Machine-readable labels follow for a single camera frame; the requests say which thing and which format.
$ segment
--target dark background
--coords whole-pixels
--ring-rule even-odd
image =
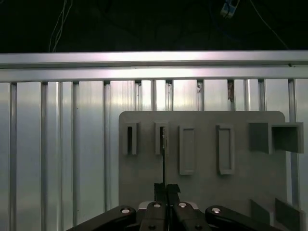
[[[307,0],[253,2],[290,49],[308,48]],[[4,0],[0,52],[48,52],[63,4],[64,0]],[[66,11],[70,4],[67,0]],[[56,52],[285,50],[249,0],[240,1],[232,19],[220,15],[223,4],[224,0],[73,0]]]

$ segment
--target gray plastic board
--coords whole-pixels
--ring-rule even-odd
[[[274,211],[275,198],[286,200],[285,151],[249,151],[249,122],[281,125],[285,119],[280,112],[123,112],[119,203],[138,208],[154,200],[154,183],[163,178],[163,126],[166,183],[179,185],[180,200],[203,212],[222,205],[249,216],[252,199]]]

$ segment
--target aluminum rail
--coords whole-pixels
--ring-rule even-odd
[[[308,64],[308,51],[156,51],[0,55],[0,68],[203,64]]]
[[[308,65],[258,67],[122,67],[2,69],[0,82],[175,80],[175,79],[305,79]]]

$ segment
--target corrugated metal wall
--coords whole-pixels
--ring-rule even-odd
[[[308,79],[235,79],[233,86],[231,102],[221,77],[0,83],[0,230],[62,231],[117,206],[123,111],[281,111],[305,123],[308,139]],[[287,154],[288,200],[303,209],[307,163]]]

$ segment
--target wire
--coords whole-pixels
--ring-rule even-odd
[[[57,23],[56,23],[56,25],[54,26],[53,31],[52,31],[52,33],[51,33],[51,37],[50,37],[50,41],[49,41],[48,52],[51,51],[51,41],[52,41],[52,37],[53,37],[53,34],[54,34],[54,32],[55,32],[55,30],[56,30],[58,24],[59,24],[59,20],[60,20],[60,18],[61,18],[61,15],[64,15],[64,10],[65,10],[65,5],[66,5],[66,3],[67,3],[67,0],[64,0],[62,11],[60,12],[60,14],[59,14],[59,16],[58,16]]]
[[[262,18],[262,16],[260,15],[259,11],[256,9],[256,6],[254,5],[254,3],[252,2],[252,0],[250,0],[250,3],[252,5],[252,7],[255,9],[257,15],[259,16],[259,18],[261,19],[261,21],[273,32],[273,34],[277,37],[277,39],[284,45],[284,47],[289,50],[289,47],[284,43],[284,41],[279,37],[279,35],[269,26],[269,24],[267,24],[267,22]]]
[[[65,17],[64,17],[64,20],[63,20],[63,23],[62,23],[62,25],[61,25],[61,28],[60,28],[60,30],[59,30],[58,33],[57,33],[57,36],[56,36],[56,38],[57,38],[57,39],[56,39],[56,43],[55,43],[55,45],[54,45],[54,47],[53,47],[52,52],[55,52],[55,50],[56,50],[56,48],[57,48],[57,45],[58,45],[59,40],[60,40],[61,35],[62,35],[63,26],[64,26],[64,24],[65,24],[65,22],[66,22],[67,16],[68,16],[68,14],[69,14],[69,12],[70,12],[72,6],[73,6],[73,0],[71,0],[71,4],[70,4],[70,6],[69,6],[69,8],[68,8],[68,10],[67,10],[67,13],[66,13]]]

